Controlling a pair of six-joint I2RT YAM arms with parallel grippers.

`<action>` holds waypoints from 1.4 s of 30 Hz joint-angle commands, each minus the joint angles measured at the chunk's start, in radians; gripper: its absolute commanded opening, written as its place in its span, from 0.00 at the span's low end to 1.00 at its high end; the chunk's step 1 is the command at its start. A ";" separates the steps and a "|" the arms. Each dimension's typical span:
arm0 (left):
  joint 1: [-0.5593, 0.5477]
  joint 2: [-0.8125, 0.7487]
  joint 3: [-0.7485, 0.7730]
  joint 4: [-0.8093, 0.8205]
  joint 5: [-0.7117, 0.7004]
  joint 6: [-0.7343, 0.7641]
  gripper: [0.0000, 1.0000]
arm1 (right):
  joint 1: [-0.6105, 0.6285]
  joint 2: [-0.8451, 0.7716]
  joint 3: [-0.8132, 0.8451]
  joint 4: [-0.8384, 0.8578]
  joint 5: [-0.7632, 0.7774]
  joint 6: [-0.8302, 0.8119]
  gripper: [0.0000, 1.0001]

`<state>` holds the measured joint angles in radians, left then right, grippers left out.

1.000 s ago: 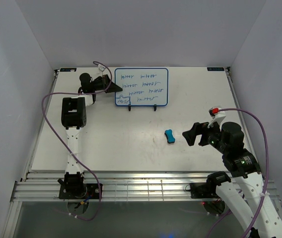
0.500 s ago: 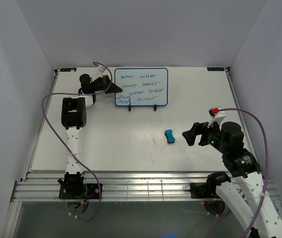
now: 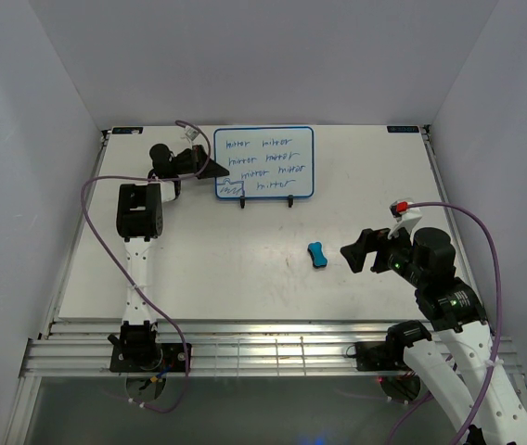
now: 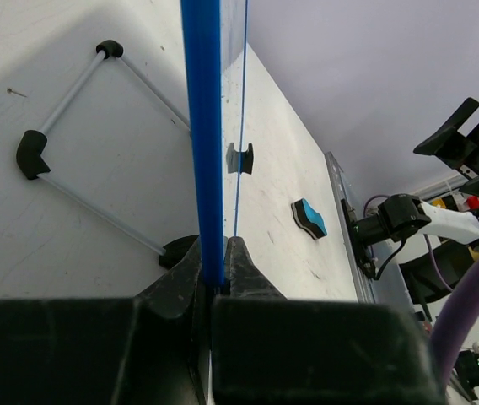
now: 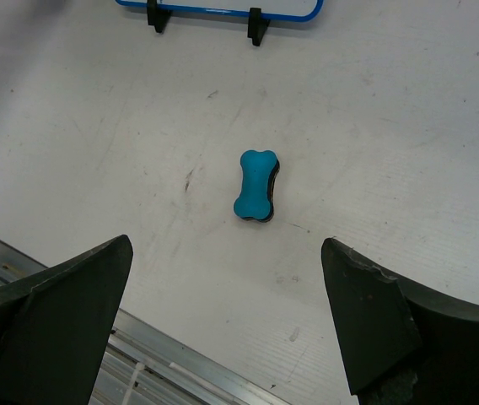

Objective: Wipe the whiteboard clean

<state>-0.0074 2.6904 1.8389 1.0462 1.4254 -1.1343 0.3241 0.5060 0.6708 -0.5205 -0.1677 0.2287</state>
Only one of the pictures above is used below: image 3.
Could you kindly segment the blue black whiteboard eraser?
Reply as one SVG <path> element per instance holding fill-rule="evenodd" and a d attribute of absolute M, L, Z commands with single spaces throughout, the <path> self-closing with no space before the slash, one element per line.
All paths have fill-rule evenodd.
<path fill-rule="evenodd" d="M 326 258 L 323 245 L 321 242 L 316 241 L 309 243 L 307 246 L 307 251 L 311 257 L 312 265 L 316 269 L 323 269 L 328 266 L 328 259 Z"/>

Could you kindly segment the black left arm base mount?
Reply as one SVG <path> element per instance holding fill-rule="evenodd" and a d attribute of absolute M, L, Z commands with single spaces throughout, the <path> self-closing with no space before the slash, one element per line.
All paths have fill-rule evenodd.
<path fill-rule="evenodd" d="M 192 344 L 156 343 L 147 348 L 123 349 L 114 346 L 109 370 L 112 373 L 155 373 L 168 369 L 183 373 L 186 364 L 191 363 Z"/>

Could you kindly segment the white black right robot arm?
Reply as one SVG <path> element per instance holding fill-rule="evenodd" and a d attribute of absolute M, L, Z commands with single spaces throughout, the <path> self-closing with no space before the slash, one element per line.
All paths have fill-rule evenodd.
<path fill-rule="evenodd" d="M 456 251 L 437 228 L 365 229 L 341 248 L 353 273 L 375 254 L 373 273 L 392 271 L 415 289 L 431 327 L 411 320 L 389 328 L 383 356 L 425 384 L 456 429 L 456 444 L 527 444 L 527 410 L 495 353 L 484 307 L 456 276 Z"/>

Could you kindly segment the blue framed whiteboard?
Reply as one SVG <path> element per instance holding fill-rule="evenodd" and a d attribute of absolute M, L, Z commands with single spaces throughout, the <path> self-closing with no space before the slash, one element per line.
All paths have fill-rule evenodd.
<path fill-rule="evenodd" d="M 219 128 L 213 157 L 229 171 L 215 182 L 221 200 L 309 198 L 315 192 L 315 132 L 309 126 Z"/>

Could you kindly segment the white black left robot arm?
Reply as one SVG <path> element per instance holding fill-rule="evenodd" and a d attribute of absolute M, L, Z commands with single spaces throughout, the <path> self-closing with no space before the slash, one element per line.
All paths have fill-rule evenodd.
<path fill-rule="evenodd" d="M 125 271 L 134 282 L 128 286 L 120 334 L 109 337 L 115 352 L 111 371 L 126 364 L 135 372 L 159 373 L 174 357 L 157 342 L 158 313 L 146 302 L 155 270 L 156 240 L 163 232 L 162 207 L 179 198 L 184 175 L 195 174 L 201 180 L 229 174 L 202 145 L 192 144 L 175 155 L 165 144 L 156 144 L 148 154 L 152 161 L 149 182 L 119 188 L 116 229 L 125 249 Z"/>

